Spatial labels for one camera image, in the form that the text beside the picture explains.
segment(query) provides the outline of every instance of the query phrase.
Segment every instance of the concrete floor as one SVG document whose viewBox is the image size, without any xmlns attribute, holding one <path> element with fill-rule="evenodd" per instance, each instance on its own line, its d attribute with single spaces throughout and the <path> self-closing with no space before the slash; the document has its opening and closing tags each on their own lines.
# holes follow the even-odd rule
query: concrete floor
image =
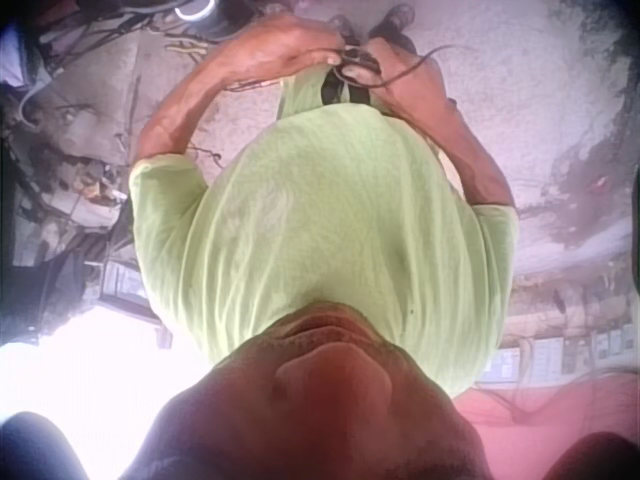
<svg viewBox="0 0 640 480">
<path fill-rule="evenodd" d="M 321 20 L 344 13 L 366 32 L 395 3 L 306 0 L 297 13 Z M 634 44 L 608 3 L 409 3 L 417 21 L 407 34 L 420 51 L 450 43 L 471 47 L 442 52 L 438 60 L 449 95 L 514 190 L 522 218 L 516 275 L 628 249 L 638 147 L 629 133 L 640 128 L 638 58 L 628 53 Z M 42 93 L 44 104 L 92 106 L 72 125 L 52 127 L 59 128 L 51 134 L 64 150 L 115 164 L 129 161 L 126 149 L 136 132 L 193 67 L 186 55 L 165 50 L 166 43 L 148 32 L 131 34 L 77 62 Z M 229 164 L 274 121 L 279 95 L 278 86 L 221 95 L 194 146 L 221 154 L 219 163 Z M 191 153 L 209 180 L 219 174 L 210 154 Z"/>
</svg>

